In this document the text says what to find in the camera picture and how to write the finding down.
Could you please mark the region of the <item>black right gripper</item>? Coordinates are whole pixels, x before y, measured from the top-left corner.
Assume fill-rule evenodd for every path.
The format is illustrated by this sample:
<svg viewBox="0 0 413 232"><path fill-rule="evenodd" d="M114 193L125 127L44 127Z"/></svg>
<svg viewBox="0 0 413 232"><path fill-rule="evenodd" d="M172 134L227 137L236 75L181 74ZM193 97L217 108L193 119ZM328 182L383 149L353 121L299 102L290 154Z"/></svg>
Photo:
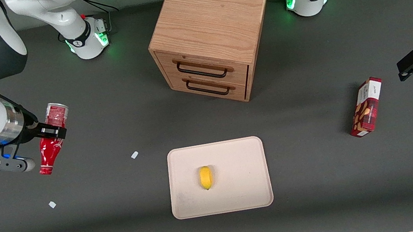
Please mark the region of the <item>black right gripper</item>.
<svg viewBox="0 0 413 232"><path fill-rule="evenodd" d="M45 138L45 139L65 139L67 129L61 126L43 125L38 121L36 116L30 114L24 114L23 129L20 132L18 138L19 143L27 143L32 139Z"/></svg>

